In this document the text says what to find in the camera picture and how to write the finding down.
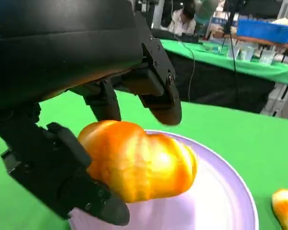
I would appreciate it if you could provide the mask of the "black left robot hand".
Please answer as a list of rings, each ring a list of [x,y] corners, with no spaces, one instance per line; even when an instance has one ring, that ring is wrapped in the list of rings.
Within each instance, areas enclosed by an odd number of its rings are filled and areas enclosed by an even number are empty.
[[[39,127],[41,101],[81,95],[98,120],[120,120],[110,78],[121,76],[165,125],[181,122],[175,70],[127,0],[0,0],[0,137],[8,174],[63,219],[78,208],[126,226],[126,204],[88,173],[71,131]]]

